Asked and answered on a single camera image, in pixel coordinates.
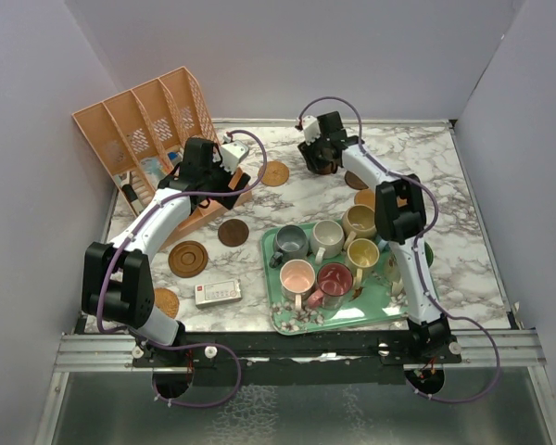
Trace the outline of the cream ceramic mug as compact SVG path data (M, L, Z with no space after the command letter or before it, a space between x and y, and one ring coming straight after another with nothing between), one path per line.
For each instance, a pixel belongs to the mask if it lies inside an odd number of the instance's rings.
M317 222L310 233L310 248L317 265L338 256L344 246L345 234L342 226L331 220Z

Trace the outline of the woven coaster near base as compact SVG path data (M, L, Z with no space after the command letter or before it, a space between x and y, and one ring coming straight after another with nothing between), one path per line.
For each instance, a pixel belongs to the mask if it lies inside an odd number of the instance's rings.
M155 305L171 319L174 319L180 308L177 295L168 288L155 288Z

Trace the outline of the orange plastic file organizer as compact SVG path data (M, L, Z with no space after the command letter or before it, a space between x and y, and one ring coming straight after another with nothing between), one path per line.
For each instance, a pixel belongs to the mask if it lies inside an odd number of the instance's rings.
M219 140L205 98L185 67L72 114L134 215L153 199L191 136Z

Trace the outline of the green floral mug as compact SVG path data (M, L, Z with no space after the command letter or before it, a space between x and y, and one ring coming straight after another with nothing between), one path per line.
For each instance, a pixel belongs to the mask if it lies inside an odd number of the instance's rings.
M427 266L430 267L434 262L434 252L428 243L424 244ZM391 295L398 297L404 289L398 263L393 253L390 253L384 266L385 278L391 283Z

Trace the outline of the light wooden coaster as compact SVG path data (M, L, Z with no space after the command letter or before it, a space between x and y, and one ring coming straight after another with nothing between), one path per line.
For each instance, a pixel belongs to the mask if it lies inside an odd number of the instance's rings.
M354 196L355 205L363 205L375 210L376 207L376 196L375 193L370 189L363 189L356 193Z

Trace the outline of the tan ceramic mug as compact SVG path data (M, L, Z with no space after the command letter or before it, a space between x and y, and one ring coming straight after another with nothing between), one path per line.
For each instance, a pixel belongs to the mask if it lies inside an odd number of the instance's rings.
M356 239L374 239L377 233L374 210L366 205L350 207L344 213L341 223L346 236L345 248Z

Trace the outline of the dark walnut wooden coaster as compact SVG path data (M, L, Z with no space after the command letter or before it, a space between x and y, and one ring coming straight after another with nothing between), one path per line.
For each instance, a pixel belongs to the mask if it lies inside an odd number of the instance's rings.
M353 172L347 171L344 176L345 183L354 190L365 190L368 185L365 184L361 178L359 178Z

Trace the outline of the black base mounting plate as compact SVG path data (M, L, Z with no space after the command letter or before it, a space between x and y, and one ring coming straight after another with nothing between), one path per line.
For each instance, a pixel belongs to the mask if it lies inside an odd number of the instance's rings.
M182 349L139 347L126 368L151 371L164 396L200 387L311 386L345 383L402 385L408 365L421 371L457 364L456 338L419 350L410 331L187 333Z

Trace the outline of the green floral tray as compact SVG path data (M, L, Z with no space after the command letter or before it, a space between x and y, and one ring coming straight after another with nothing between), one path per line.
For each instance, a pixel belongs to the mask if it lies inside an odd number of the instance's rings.
M344 296L342 305L335 309L304 307L298 311L296 303L283 296L280 269L270 266L273 240L278 231L277 227L270 229L260 241L271 321L278 333L295 336L370 324L390 324L407 317L408 302L405 293L398 287L399 269L385 242L379 243L379 261L363 279L360 293L349 292Z

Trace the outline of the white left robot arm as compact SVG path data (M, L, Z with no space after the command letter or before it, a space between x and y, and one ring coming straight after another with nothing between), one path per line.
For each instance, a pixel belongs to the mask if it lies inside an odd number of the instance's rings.
M185 357L180 323L155 306L150 263L171 233L206 200L227 210L247 189L250 176L235 184L239 164L249 148L240 141L222 145L199 137L185 143L181 160L158 183L139 216L111 242L94 242L85 251L82 310L122 324L155 343L154 354L173 366Z

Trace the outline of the white small card box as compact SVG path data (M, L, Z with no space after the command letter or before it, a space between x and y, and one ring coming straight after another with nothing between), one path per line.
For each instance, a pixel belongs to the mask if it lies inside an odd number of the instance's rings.
M199 308L237 302L242 299L238 279L195 286L195 305Z

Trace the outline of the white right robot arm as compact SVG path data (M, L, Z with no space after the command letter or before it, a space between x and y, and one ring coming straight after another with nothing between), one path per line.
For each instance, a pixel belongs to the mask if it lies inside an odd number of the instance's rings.
M342 168L374 189L377 234L395 257L408 301L411 336L407 351L416 362L429 362L450 339L450 328L427 264L423 240L426 211L419 178L393 172L380 163L365 149L359 135L347 134L336 111L317 118L302 117L297 129L304 134L298 149L308 170Z

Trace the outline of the pink ceramic mug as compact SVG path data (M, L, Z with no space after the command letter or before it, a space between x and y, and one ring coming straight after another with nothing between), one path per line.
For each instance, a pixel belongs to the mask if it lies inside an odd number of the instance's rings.
M316 275L313 266L305 260L290 260L280 271L282 295L301 311L303 303L315 289Z

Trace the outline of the yellow ceramic mug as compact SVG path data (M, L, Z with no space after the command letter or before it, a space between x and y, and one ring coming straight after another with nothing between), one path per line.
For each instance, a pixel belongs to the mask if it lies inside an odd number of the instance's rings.
M379 248L369 239L355 239L347 247L345 265L353 277L353 287L360 288L371 275L380 258Z

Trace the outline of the red ceramic mug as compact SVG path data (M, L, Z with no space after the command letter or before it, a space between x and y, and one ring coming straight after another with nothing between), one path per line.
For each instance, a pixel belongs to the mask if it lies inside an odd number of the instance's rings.
M317 273L316 290L307 298L310 309L339 309L350 297L353 287L352 273L339 262L323 265Z

